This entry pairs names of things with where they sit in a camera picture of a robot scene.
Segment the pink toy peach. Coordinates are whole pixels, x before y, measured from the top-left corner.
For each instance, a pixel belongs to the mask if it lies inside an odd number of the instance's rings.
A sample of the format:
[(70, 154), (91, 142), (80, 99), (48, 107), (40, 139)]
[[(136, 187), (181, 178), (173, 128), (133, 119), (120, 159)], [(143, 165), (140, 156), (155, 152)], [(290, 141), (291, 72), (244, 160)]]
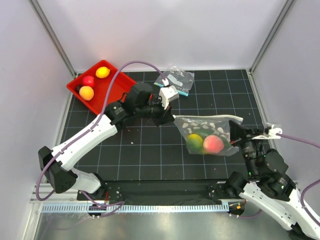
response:
[(203, 148), (208, 153), (216, 154), (223, 150), (224, 143), (218, 136), (209, 135), (203, 141)]

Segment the white-spotted clear zip bag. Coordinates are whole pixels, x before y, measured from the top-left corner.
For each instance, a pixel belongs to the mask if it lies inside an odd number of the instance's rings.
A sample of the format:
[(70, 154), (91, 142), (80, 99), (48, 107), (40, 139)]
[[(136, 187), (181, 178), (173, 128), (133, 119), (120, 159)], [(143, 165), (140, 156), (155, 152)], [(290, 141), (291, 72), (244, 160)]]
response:
[(239, 151), (232, 146), (230, 122), (242, 124), (235, 115), (176, 115), (174, 124), (185, 140), (189, 154), (231, 156)]

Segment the green toy cucumber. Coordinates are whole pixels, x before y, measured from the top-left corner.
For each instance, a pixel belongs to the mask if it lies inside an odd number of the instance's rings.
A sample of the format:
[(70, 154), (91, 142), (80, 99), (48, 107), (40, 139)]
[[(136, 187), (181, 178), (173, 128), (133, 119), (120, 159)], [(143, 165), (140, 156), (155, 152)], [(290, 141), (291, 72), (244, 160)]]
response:
[(208, 136), (217, 136), (219, 137), (223, 144), (224, 147), (230, 147), (230, 141), (228, 139), (228, 136), (224, 133), (224, 132), (220, 132), (217, 129), (212, 129), (212, 128), (208, 128), (208, 129), (204, 129), (204, 128), (200, 128), (200, 129), (195, 129), (193, 131), (195, 134), (201, 136), (203, 139), (205, 139)]

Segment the small yellow-green toy fruit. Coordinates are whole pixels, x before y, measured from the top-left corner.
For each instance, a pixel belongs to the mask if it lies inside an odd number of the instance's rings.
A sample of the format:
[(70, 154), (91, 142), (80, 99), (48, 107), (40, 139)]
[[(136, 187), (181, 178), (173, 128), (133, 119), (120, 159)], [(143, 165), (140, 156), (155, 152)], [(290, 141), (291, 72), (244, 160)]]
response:
[(203, 149), (203, 138), (196, 134), (189, 134), (186, 138), (186, 147), (189, 153), (197, 154), (200, 153)]

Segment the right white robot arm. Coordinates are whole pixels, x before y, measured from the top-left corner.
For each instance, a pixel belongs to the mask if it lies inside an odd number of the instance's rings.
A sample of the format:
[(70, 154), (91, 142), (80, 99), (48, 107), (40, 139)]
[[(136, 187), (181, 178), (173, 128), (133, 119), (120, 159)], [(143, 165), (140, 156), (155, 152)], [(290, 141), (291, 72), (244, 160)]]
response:
[(249, 129), (231, 120), (230, 144), (239, 147), (245, 160), (247, 176), (233, 172), (225, 183), (230, 198), (252, 201), (262, 212), (277, 221), (292, 240), (318, 240), (320, 217), (304, 201), (306, 192), (319, 184), (315, 181), (299, 191), (287, 175), (288, 165), (280, 153), (269, 149), (261, 152), (260, 141), (287, 138), (298, 142), (303, 139), (285, 135), (280, 127), (270, 124), (264, 130)]

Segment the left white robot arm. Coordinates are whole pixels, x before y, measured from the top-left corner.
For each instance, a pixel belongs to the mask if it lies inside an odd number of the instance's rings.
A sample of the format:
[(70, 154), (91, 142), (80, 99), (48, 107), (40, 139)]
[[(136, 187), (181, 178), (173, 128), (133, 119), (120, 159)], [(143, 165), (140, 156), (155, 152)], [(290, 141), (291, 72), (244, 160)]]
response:
[(179, 97), (174, 86), (162, 87), (158, 94), (147, 83), (133, 85), (129, 92), (109, 103), (101, 114), (76, 135), (49, 149), (38, 151), (40, 168), (57, 194), (70, 189), (84, 191), (94, 200), (106, 195), (107, 187), (96, 173), (75, 169), (76, 163), (99, 143), (116, 135), (136, 119), (152, 119), (156, 126), (172, 123), (170, 102)]

